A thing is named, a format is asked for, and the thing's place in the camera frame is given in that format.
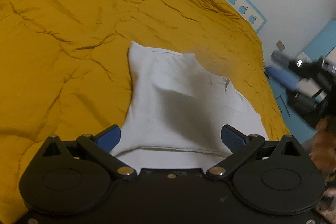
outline apple logo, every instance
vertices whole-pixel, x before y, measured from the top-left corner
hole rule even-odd
[[[255,16],[250,16],[249,17],[249,22],[251,23],[251,24],[254,24],[254,22],[257,20],[257,17],[255,17]]]
[[[237,0],[228,0],[231,5],[235,5]]]
[[[247,11],[247,6],[246,7],[240,6],[239,7],[239,13],[241,13],[242,15],[245,15],[246,11]]]

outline white t-shirt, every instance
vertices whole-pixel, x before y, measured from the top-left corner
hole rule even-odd
[[[128,53],[133,98],[111,151],[135,168],[208,168],[231,154],[221,141],[229,124],[245,135],[266,131],[227,77],[206,71],[194,54],[135,42]]]

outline round black disc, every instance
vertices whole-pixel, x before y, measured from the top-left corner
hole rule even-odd
[[[236,171],[233,185],[242,201],[261,212],[299,214],[311,209],[324,191],[321,174],[305,163],[294,156],[253,161]]]
[[[53,214],[71,215],[95,206],[110,186],[107,171],[86,160],[49,163],[41,172],[25,174],[20,193],[29,207]]]

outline brass screw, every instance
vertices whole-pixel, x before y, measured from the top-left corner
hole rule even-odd
[[[226,173],[226,170],[223,167],[215,166],[213,168],[210,168],[209,172],[212,175],[221,176],[221,175],[224,175]]]
[[[169,178],[169,179],[176,179],[176,175],[175,174],[168,174],[167,178]]]
[[[124,176],[129,176],[134,173],[134,169],[130,168],[128,166],[123,166],[117,169],[118,174],[124,175]]]
[[[28,219],[27,224],[39,224],[39,223],[35,218],[30,218]]]

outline bed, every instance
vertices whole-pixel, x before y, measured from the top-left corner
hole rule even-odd
[[[131,41],[196,53],[205,69],[232,80],[270,139],[288,134],[263,74],[261,41],[225,0],[0,0],[0,34],[4,224],[26,211],[18,181],[47,136],[73,140],[123,124]]]

